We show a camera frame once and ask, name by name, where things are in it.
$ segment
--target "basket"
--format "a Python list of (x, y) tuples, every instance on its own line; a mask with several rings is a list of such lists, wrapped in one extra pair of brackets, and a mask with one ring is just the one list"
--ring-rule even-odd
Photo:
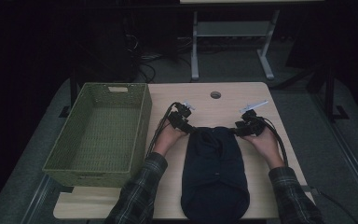
[(84, 84), (43, 171), (64, 186), (121, 188), (143, 165), (151, 107), (147, 84)]

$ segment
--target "table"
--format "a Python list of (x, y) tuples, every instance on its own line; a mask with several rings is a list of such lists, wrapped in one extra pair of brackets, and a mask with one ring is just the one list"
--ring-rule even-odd
[[(147, 150), (150, 140), (168, 106), (173, 102), (188, 100), (196, 110), (188, 118), (196, 127), (235, 127), (241, 120), (239, 110), (247, 104), (268, 100), (258, 107), (257, 115), (270, 119), (285, 145), (289, 166), (296, 171), (298, 181), (307, 182), (296, 159), (283, 127), (277, 108), (266, 84), (260, 82), (237, 83), (188, 83), (149, 84), (153, 107), (148, 129)], [(212, 91), (219, 91), (221, 98), (213, 99)], [(277, 205), (269, 182), (269, 168), (265, 161), (248, 142), (237, 138), (245, 165), (251, 202), (243, 218), (277, 218)], [(180, 206), (182, 193), (182, 172), (184, 167), (188, 136), (181, 138), (168, 152), (168, 168), (162, 177), (155, 203), (155, 219), (185, 219)], [(56, 218), (94, 219), (105, 218), (117, 202), (120, 189), (74, 187), (72, 193), (61, 192), (54, 209)]]

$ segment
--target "hand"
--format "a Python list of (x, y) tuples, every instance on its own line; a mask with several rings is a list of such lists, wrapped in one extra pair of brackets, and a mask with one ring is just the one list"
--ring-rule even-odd
[(175, 130), (167, 120), (165, 120), (162, 127), (163, 129), (158, 136), (153, 151), (165, 157), (168, 150), (179, 140), (179, 138), (185, 136), (186, 133)]
[(284, 166), (277, 140), (270, 129), (265, 128), (258, 136), (248, 135), (241, 138), (254, 145), (258, 153), (266, 160), (269, 169)]

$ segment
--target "plaid shirt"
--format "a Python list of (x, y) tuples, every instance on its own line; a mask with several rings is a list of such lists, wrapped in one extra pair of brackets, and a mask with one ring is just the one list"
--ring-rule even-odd
[(324, 223), (321, 211), (304, 193), (292, 168), (278, 167), (268, 175), (282, 223)]
[(163, 156), (150, 153), (141, 172), (122, 188), (118, 202), (104, 223), (151, 223), (158, 183), (167, 166)]
[[(158, 183), (167, 166), (164, 157), (152, 152), (141, 172), (123, 187), (104, 223), (151, 223)], [(282, 223), (324, 223), (321, 212), (304, 193), (291, 168), (275, 168), (269, 172), (269, 178)]]

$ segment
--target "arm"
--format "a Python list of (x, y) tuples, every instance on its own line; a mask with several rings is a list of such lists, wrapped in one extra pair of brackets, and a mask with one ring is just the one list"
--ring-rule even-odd
[(244, 136), (266, 160), (282, 223), (324, 223), (316, 205), (301, 188), (293, 169), (286, 167), (274, 134), (266, 128), (260, 135)]
[(121, 189), (120, 197), (104, 223), (151, 223), (159, 180), (168, 166), (165, 155), (185, 133), (166, 122), (153, 152), (145, 159), (141, 171)]

